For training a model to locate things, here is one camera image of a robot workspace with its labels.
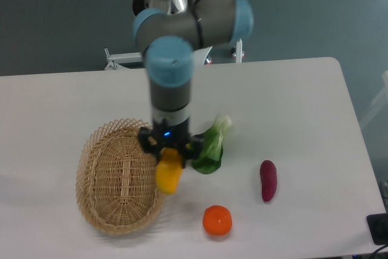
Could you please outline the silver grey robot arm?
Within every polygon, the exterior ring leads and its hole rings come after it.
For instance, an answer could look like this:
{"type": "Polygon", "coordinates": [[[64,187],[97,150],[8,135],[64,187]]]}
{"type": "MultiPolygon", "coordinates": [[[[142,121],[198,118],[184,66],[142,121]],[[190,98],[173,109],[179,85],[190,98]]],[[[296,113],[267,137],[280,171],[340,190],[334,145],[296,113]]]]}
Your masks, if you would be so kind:
{"type": "Polygon", "coordinates": [[[204,138],[189,133],[193,54],[245,38],[253,26],[248,0],[142,0],[133,39],[149,78],[153,123],[139,131],[143,151],[163,161],[170,149],[180,168],[199,157],[204,138]]]}

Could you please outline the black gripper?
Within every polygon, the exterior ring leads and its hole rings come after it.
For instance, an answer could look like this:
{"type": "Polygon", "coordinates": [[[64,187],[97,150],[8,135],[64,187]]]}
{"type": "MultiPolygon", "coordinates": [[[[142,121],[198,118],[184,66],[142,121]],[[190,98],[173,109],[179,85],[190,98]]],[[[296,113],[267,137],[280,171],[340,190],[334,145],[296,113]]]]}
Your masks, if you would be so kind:
{"type": "Polygon", "coordinates": [[[205,144],[204,134],[189,134],[189,119],[176,125],[170,125],[166,120],[157,122],[152,120],[153,128],[140,127],[138,141],[144,153],[150,153],[156,158],[156,163],[161,160],[164,148],[177,150],[182,156],[182,168],[186,168],[188,161],[199,158],[205,144]]]}

